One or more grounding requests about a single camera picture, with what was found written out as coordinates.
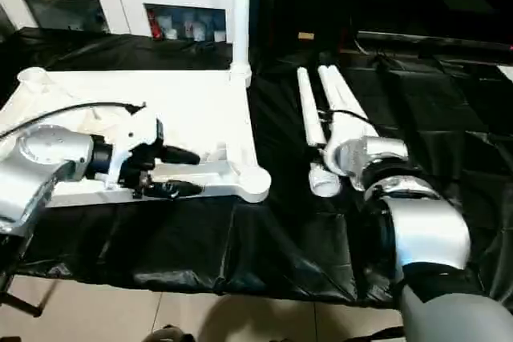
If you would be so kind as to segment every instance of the pvc pipe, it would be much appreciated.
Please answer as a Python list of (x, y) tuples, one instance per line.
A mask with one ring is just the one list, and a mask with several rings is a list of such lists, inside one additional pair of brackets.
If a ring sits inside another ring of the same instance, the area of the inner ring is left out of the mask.
[[(305, 124), (306, 142), (309, 146), (326, 144), (326, 138), (322, 130), (317, 105), (313, 97), (312, 85), (308, 71), (300, 67), (297, 69), (297, 83), (301, 96), (301, 109), (303, 112), (303, 123)], [(324, 166), (318, 163), (310, 164), (308, 175), (310, 190), (316, 196), (329, 198), (338, 194), (341, 190), (341, 183), (338, 176), (327, 171)]]
[(313, 97), (308, 71), (303, 67), (297, 69), (297, 82), (299, 83), (299, 95), (301, 96), (301, 109), (303, 111), (303, 123), (305, 124), (306, 142), (309, 146), (326, 144), (326, 138), (322, 131), (319, 114), (317, 113), (317, 105)]
[[(327, 73), (330, 79), (329, 82), (333, 84), (335, 88), (337, 88), (338, 94), (340, 95), (342, 103), (344, 105), (343, 109), (352, 111), (355, 114), (362, 116), (363, 118), (367, 118), (367, 114), (363, 111), (362, 106), (354, 96), (353, 92), (349, 88), (349, 85), (347, 84), (344, 77), (337, 69), (337, 67), (329, 66)], [(376, 132), (374, 127), (366, 123), (363, 124), (365, 124), (366, 126), (365, 130), (367, 135), (378, 136), (378, 133)]]
[(331, 75), (328, 71), (328, 67), (319, 66), (318, 68), (319, 76), (321, 77), (322, 87), (324, 88), (324, 92), (326, 94), (326, 98), (328, 99), (329, 109), (330, 110), (344, 110), (345, 104), (342, 100), (340, 94), (338, 93), (337, 87), (331, 80)]
[(233, 0), (233, 66), (248, 66), (249, 0)]

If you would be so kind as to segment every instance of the glass cabinet door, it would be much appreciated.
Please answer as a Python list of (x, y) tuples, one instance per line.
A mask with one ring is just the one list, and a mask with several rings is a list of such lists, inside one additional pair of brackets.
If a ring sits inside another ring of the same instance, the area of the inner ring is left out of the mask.
[(24, 0), (40, 28), (110, 32), (99, 0)]
[(198, 7), (145, 4), (153, 38), (226, 42), (226, 12)]
[(0, 0), (14, 27), (129, 34), (121, 0)]

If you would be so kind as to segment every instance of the white plastic frame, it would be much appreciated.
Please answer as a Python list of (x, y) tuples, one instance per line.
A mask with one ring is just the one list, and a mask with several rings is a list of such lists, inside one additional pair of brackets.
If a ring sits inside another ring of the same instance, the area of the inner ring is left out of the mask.
[[(233, 15), (234, 41), (230, 70), (46, 73), (44, 70), (28, 69), (20, 74), (20, 86), (0, 111), (0, 122), (4, 122), (0, 124), (4, 126), (2, 131), (6, 126), (14, 125), (31, 115), (38, 115), (42, 110), (54, 110), (63, 105), (91, 100), (134, 104), (146, 102), (156, 111), (164, 127), (168, 124), (168, 127), (179, 130), (180, 125), (173, 126), (173, 123), (181, 121), (187, 126), (187, 119), (193, 119), (188, 122), (193, 131), (194, 127), (198, 129), (202, 124), (218, 122), (208, 132), (218, 135), (216, 138), (223, 147), (213, 160), (202, 159), (199, 166), (159, 165), (153, 172), (156, 180), (187, 180), (205, 186), (202, 196), (238, 195), (250, 203), (260, 202), (269, 193), (271, 178), (257, 163), (246, 94), (246, 87), (251, 81), (248, 63), (249, 0), (233, 0), (233, 9), (236, 12)], [(169, 119), (167, 113), (170, 110), (170, 98), (177, 99), (177, 108), (189, 103), (188, 108), (182, 107), (187, 114), (181, 115), (179, 119)], [(201, 106), (213, 103), (212, 100), (217, 103), (216, 109), (208, 115)], [(91, 126), (87, 127), (84, 123), (87, 121), (84, 114), (75, 112), (63, 115), (52, 119), (50, 123), (87, 132)], [(95, 114), (107, 114), (106, 119), (109, 119), (108, 112), (98, 111)], [(8, 144), (2, 144), (4, 152)], [(168, 144), (180, 145), (172, 141)], [(107, 190), (100, 181), (84, 180), (79, 183), (60, 183), (50, 206), (126, 201), (132, 201), (128, 189)]]

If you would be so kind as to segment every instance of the table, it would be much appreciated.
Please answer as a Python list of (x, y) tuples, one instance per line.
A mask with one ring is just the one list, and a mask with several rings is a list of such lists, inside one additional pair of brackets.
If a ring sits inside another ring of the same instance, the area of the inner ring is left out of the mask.
[[(27, 66), (48, 70), (224, 69), (226, 45), (24, 29), (0, 46), (4, 103)], [(309, 191), (297, 66), (318, 53), (255, 55), (248, 90), (269, 197), (51, 209), (17, 273), (165, 292), (215, 292), (390, 308), (390, 280), (362, 258), (361, 197)], [(336, 58), (368, 116), (403, 137), (471, 229), (469, 279), (513, 310), (513, 100), (493, 66)], [(315, 93), (321, 85), (310, 72)], [(0, 249), (0, 258), (6, 253)]]

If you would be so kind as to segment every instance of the floor tile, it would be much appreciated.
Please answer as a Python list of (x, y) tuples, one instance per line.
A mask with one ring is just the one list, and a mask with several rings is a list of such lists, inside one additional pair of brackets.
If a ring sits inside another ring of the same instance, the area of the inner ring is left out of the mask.
[(250, 296), (163, 294), (156, 328), (173, 324), (198, 342), (315, 341), (313, 304)]
[(368, 336), (384, 328), (402, 325), (401, 315), (395, 310), (332, 304), (316, 304), (315, 308), (318, 342), (342, 342), (347, 338)]
[(0, 307), (0, 336), (23, 342), (140, 342), (151, 332), (160, 294), (17, 276), (10, 293), (38, 304), (56, 282), (44, 313), (33, 318)]

